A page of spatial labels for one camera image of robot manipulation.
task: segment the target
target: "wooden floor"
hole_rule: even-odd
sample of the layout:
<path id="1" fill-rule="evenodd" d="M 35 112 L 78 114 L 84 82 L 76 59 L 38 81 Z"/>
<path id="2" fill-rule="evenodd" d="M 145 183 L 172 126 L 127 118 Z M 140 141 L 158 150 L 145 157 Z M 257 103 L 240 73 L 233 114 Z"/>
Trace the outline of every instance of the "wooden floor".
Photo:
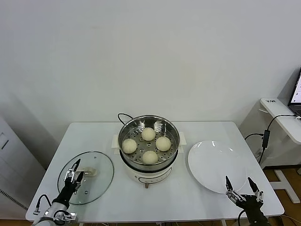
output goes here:
<path id="1" fill-rule="evenodd" d="M 297 169 L 282 169 L 287 180 L 297 193 L 299 199 L 301 199 L 301 176 L 297 174 Z M 272 169 L 265 169 L 264 173 L 269 181 L 278 181 L 278 178 Z M 285 190 L 277 190 L 276 194 L 281 201 L 285 214 L 295 218 L 301 222 L 301 204 L 293 204 L 288 197 Z M 269 222 L 272 226 L 281 226 L 280 220 L 283 221 L 284 226 L 301 226 L 301 223 L 293 222 L 288 217 L 272 217 L 269 218 Z M 227 225 L 231 226 L 235 223 L 235 220 L 227 220 Z M 26 220 L 0 220 L 0 226 L 30 226 L 32 223 Z M 201 221 L 201 222 L 178 222 L 178 225 L 173 223 L 166 223 L 166 226 L 222 226 L 221 221 Z M 85 224 L 85 226 L 103 226 L 103 224 Z M 155 223 L 136 223 L 136 224 L 118 224 L 118 226 L 156 226 Z"/>

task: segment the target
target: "stainless steel steamer basket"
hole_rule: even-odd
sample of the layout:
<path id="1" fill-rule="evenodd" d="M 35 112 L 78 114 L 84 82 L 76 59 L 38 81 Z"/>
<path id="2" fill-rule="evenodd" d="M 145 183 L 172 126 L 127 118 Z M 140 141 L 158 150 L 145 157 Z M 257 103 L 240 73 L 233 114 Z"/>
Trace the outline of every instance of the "stainless steel steamer basket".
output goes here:
<path id="1" fill-rule="evenodd" d="M 141 133 L 144 128 L 153 128 L 156 137 L 152 141 L 142 139 Z M 165 136 L 170 139 L 171 147 L 168 151 L 162 152 L 156 148 L 156 140 Z M 122 142 L 125 139 L 133 139 L 137 143 L 137 149 L 132 154 L 122 151 Z M 176 127 L 167 119 L 155 115 L 143 115 L 133 118 L 126 123 L 118 135 L 120 156 L 130 168 L 143 173 L 160 172 L 169 167 L 177 157 L 180 135 Z M 142 162 L 142 155 L 146 151 L 155 151 L 158 155 L 158 162 L 153 165 L 146 165 Z"/>

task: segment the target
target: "table leg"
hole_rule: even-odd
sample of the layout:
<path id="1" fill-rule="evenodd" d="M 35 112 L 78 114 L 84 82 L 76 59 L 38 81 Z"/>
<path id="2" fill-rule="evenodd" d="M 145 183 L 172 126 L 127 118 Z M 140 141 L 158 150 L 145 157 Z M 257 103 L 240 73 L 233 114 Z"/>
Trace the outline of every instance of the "table leg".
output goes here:
<path id="1" fill-rule="evenodd" d="M 285 189 L 293 203 L 300 203 L 300 199 L 298 198 L 296 192 L 293 190 L 290 183 L 287 181 L 283 172 L 279 169 L 274 170 L 274 172 L 280 181 L 279 182 L 270 182 L 270 184 L 272 185 L 272 188 L 274 190 Z"/>
<path id="2" fill-rule="evenodd" d="M 222 222 L 222 226 L 227 226 L 225 219 L 222 219 L 221 222 Z"/>

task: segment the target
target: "white steamer base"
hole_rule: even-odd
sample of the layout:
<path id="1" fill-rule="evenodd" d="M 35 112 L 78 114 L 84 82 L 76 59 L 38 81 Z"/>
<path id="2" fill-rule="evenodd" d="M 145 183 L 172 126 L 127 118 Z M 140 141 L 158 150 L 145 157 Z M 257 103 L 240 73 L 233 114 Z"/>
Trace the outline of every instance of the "white steamer base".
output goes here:
<path id="1" fill-rule="evenodd" d="M 164 180 L 172 171 L 173 163 L 167 167 L 166 169 L 156 172 L 156 173 L 141 173 L 135 171 L 134 169 L 128 167 L 125 163 L 124 166 L 126 168 L 127 175 L 134 181 L 144 184 L 145 188 L 148 188 L 149 185 L 159 183 Z"/>

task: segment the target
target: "steamed bun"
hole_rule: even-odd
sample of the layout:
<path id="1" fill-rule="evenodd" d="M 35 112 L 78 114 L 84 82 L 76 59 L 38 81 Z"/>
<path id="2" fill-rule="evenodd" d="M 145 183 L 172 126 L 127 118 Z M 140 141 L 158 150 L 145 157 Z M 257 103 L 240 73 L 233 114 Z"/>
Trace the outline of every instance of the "steamed bun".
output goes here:
<path id="1" fill-rule="evenodd" d="M 171 142 L 167 137 L 159 137 L 156 141 L 156 147 L 162 152 L 168 151 L 170 146 Z"/>
<path id="2" fill-rule="evenodd" d="M 158 155 L 154 151 L 147 151 L 142 156 L 144 164 L 151 165 L 158 162 Z"/>
<path id="3" fill-rule="evenodd" d="M 141 133 L 141 136 L 146 141 L 151 141 L 155 138 L 156 132 L 152 128 L 144 128 Z"/>
<path id="4" fill-rule="evenodd" d="M 126 154 L 131 154 L 136 151 L 137 143 L 133 139 L 126 139 L 122 142 L 122 151 Z"/>

